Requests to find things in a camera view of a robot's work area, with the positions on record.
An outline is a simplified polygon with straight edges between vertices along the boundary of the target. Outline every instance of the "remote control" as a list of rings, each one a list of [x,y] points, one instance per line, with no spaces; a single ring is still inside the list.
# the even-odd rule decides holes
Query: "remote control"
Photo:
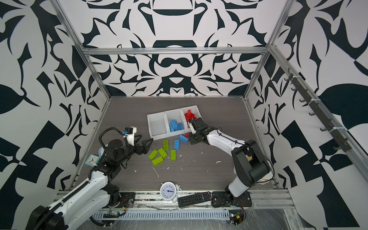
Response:
[[[211,197],[210,192],[203,192],[203,193],[201,192],[201,193],[196,193],[196,194],[185,196],[185,197],[179,197],[178,203],[179,203],[179,208],[181,208],[181,207],[199,204],[199,203],[203,203],[203,202],[211,201],[211,200],[212,200],[212,197]]]

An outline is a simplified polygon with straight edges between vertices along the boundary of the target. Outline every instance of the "white alarm clock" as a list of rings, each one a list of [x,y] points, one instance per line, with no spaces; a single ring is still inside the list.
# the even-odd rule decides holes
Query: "white alarm clock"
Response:
[[[163,183],[160,188],[160,195],[164,201],[172,201],[175,203],[178,200],[177,186],[172,182]]]

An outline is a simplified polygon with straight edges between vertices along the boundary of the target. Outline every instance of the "abstract pattern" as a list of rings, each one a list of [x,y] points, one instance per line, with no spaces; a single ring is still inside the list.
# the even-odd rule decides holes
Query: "abstract pattern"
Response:
[[[106,102],[46,0],[0,0],[0,229],[70,182]]]
[[[297,0],[276,41],[329,110],[367,151],[366,1]],[[305,227],[361,227],[368,184],[270,56],[249,97],[280,186]]]
[[[246,47],[266,45],[285,2],[64,0],[61,4],[85,47],[167,47],[178,40],[190,47]]]
[[[111,95],[243,95],[261,54],[93,55]]]

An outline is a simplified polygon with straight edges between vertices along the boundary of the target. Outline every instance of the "robotic arm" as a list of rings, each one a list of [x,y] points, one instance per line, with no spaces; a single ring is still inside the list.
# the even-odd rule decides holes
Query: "robotic arm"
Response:
[[[122,141],[115,139],[106,147],[102,136],[110,130],[115,130],[124,137]],[[133,154],[147,154],[153,139],[137,144],[142,135],[135,135],[137,128],[125,128],[124,132],[117,128],[108,128],[99,136],[99,142],[104,148],[100,160],[90,170],[89,176],[80,185],[60,200],[48,207],[39,206],[28,220],[26,230],[75,230],[106,205],[114,207],[119,204],[119,188],[110,182],[120,172],[123,162],[128,161]]]
[[[228,153],[234,161],[237,177],[225,188],[222,203],[232,203],[258,180],[270,172],[267,158],[254,140],[242,141],[232,138],[214,127],[207,126],[202,118],[190,119],[189,140],[192,145],[204,142]]]

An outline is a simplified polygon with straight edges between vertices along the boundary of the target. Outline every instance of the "green lego brick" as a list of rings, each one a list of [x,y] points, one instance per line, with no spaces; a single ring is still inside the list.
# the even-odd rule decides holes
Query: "green lego brick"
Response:
[[[159,153],[159,151],[157,151],[157,150],[154,149],[151,152],[151,154],[148,156],[148,158],[151,159],[151,160],[153,160],[155,158],[155,156],[157,155],[157,153]]]
[[[161,154],[161,156],[162,156],[163,158],[167,157],[167,153],[165,152],[165,150],[163,150],[163,148],[160,148],[160,149],[159,149],[159,153]]]
[[[176,160],[176,150],[171,150],[171,158],[170,160]]]
[[[163,162],[162,156],[159,156],[158,158],[156,158],[155,160],[152,161],[153,166],[158,165],[161,162]]]
[[[165,151],[169,150],[169,141],[164,140],[162,142],[163,142],[163,150],[165,150]]]

